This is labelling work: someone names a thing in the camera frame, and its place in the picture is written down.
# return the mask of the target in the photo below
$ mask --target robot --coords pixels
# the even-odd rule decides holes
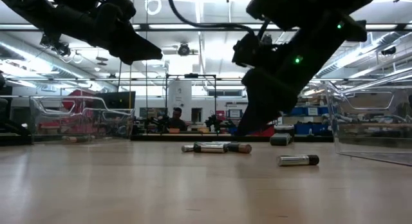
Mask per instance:
[[[133,31],[128,20],[135,9],[129,0],[54,0],[56,8],[46,0],[2,1],[46,35],[63,33],[81,39],[109,50],[128,64],[161,58],[160,49]],[[236,133],[244,136],[275,120],[280,111],[290,111],[300,91],[344,41],[367,40],[366,21],[354,21],[349,15],[372,1],[251,0],[246,12],[263,21],[257,35],[241,24],[188,21],[179,14],[173,0],[169,4],[173,13],[189,25],[248,32],[235,45],[232,60],[251,68],[242,80],[248,107]],[[294,27],[299,30],[288,43],[269,45],[261,40],[270,23],[283,31]]]

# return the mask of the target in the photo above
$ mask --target white cylinder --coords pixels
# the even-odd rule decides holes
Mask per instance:
[[[191,121],[192,119],[192,81],[176,80],[169,85],[169,96],[167,100],[167,108],[169,116],[173,115],[173,108],[180,107],[182,109],[183,121]]]

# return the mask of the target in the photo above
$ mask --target wooden floor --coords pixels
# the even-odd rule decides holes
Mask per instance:
[[[251,155],[181,153],[182,143],[0,149],[0,223],[410,223],[412,168],[335,154],[332,144]],[[276,165],[318,154],[318,167]]]

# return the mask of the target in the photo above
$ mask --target man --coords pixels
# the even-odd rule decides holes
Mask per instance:
[[[177,128],[180,131],[186,131],[186,123],[180,119],[182,116],[182,109],[176,107],[173,109],[173,117],[170,119],[169,128]]]

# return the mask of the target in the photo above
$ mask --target clear plastic panel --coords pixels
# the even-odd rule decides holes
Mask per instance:
[[[35,142],[83,143],[129,138],[134,109],[108,109],[97,97],[30,97]]]
[[[341,90],[326,83],[337,153],[412,165],[411,71]]]

